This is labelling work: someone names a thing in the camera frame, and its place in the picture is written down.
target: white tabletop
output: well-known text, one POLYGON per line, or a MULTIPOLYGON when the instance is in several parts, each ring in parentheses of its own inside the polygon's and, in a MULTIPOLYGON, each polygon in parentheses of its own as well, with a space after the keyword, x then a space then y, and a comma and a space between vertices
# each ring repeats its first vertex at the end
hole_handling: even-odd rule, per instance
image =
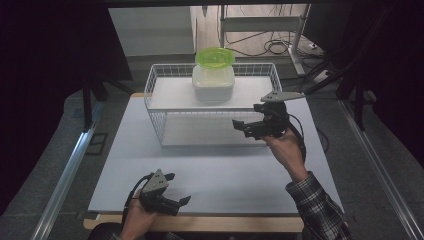
MULTIPOLYGON (((286 105, 304 128, 307 169, 314 172, 331 198, 342 206, 306 99, 290 100, 286 105)), ((269 148, 162 148, 142 97, 132 97, 128 103, 88 210, 122 212, 135 183, 158 168, 165 174, 176 174, 165 197, 179 200, 192 196, 180 214, 284 216, 297 213, 293 199, 284 189, 290 177, 269 148)))

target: wire basket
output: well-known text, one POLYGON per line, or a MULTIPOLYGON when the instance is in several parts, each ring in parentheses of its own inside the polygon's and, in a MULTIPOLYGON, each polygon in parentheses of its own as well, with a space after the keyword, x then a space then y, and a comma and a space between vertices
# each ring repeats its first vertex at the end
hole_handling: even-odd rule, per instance
POLYGON ((162 146, 251 146, 261 141, 245 138, 232 119, 254 122, 263 115, 253 104, 272 90, 281 91, 272 63, 233 64, 235 85, 227 102, 200 102, 194 96, 192 73, 196 64, 155 64, 150 70, 144 101, 162 146))

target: white container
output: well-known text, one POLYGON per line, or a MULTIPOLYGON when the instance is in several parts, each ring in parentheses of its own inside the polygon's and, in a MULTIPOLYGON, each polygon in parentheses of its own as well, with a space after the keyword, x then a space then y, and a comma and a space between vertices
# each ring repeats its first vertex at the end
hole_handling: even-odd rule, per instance
POLYGON ((233 94, 235 82, 232 66, 223 69, 207 69, 197 65, 193 68, 192 83, 199 101, 228 101, 233 94))

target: gray floor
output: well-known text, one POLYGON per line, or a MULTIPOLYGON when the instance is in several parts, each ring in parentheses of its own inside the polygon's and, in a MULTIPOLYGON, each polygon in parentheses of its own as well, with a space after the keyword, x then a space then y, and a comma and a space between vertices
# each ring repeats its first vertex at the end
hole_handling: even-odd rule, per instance
MULTIPOLYGON (((189 55, 131 58, 129 65, 134 81, 124 83, 142 91, 151 64, 193 62, 193 59, 194 57, 189 55)), ((300 79, 292 79, 296 75, 287 57, 260 60, 277 64, 279 75, 283 78, 282 84, 287 86, 286 91, 298 87, 291 85, 299 83, 300 79)), ((110 97, 105 102, 105 109, 95 132, 107 134, 105 147, 99 155, 84 156, 49 239, 86 239, 89 234, 89 231, 83 228, 82 216, 88 207, 129 99, 125 93, 108 85, 106 87, 110 97)), ((308 103, 316 126, 328 136, 330 147, 326 156, 353 235, 356 239, 408 239, 335 99, 336 87, 337 83, 308 96, 308 103)), ((424 187, 421 183, 424 182, 424 170, 374 115, 371 106, 364 108, 364 123, 366 133, 387 171, 413 210, 417 221, 423 226, 424 187)), ((0 218, 1 239, 30 239, 82 127, 82 97, 78 92, 66 100, 65 113, 49 146, 21 191, 0 218)), ((97 151, 98 145, 90 146, 87 150, 91 153, 97 151)))

